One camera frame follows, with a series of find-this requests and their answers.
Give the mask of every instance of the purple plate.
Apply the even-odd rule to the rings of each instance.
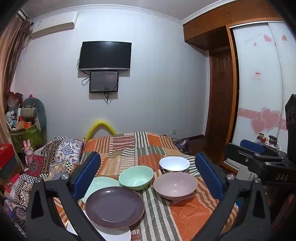
[[[102,188],[92,193],[85,203],[87,216],[106,228],[125,228],[143,216],[145,205],[135,191],[122,187]]]

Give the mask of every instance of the blue gripper pad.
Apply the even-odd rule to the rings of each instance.
[[[256,142],[248,141],[246,139],[243,139],[240,142],[240,146],[246,149],[249,149],[251,151],[254,151],[259,154],[263,154],[265,152],[264,147]]]
[[[84,197],[89,185],[94,179],[99,167],[101,165],[101,157],[98,153],[95,153],[91,160],[88,162],[87,166],[84,168],[80,176],[74,183],[73,199],[78,201]]]
[[[223,190],[227,187],[225,173],[222,168],[215,165],[204,152],[196,154],[195,166],[205,181],[212,197],[222,201],[224,198]]]

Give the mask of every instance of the small monitor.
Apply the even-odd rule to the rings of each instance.
[[[118,92],[118,71],[91,71],[89,92]]]

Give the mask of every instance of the bed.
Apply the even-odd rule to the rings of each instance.
[[[153,190],[153,186],[138,192],[145,203],[145,215],[140,223],[131,227],[131,240],[190,241],[202,228],[218,204],[218,200],[211,196],[196,169],[194,156],[180,152],[170,137],[149,132],[136,132],[92,139],[88,141],[83,151],[82,146],[82,141],[63,137],[62,142],[47,144],[45,148],[35,152],[37,156],[51,153],[51,159],[48,161],[48,156],[46,156],[47,160],[42,163],[42,168],[39,167],[41,171],[33,172],[34,176],[26,173],[19,176],[16,182],[11,183],[10,193],[13,199],[11,202],[14,205],[21,206],[25,211],[30,189],[33,185],[32,180],[36,176],[40,176],[44,180],[58,179],[63,173],[72,172],[85,160],[88,153],[96,151],[102,159],[101,166],[96,174],[97,177],[107,176],[118,180],[118,176],[123,170],[135,165],[146,165],[153,169],[153,179],[155,179],[162,175],[159,168],[161,158],[165,156],[182,156],[190,162],[187,172],[197,178],[196,195],[184,201],[170,202],[165,200]],[[58,198],[54,200],[61,220],[67,226],[68,218],[62,205]],[[85,209],[85,205],[81,200],[78,201],[78,204],[83,210]],[[235,205],[223,232],[230,229],[237,212],[238,207]]]

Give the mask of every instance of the ceiling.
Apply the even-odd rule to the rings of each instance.
[[[216,1],[217,0],[29,0],[22,9],[27,15],[35,18],[67,7],[88,4],[118,4],[156,11],[182,21]]]

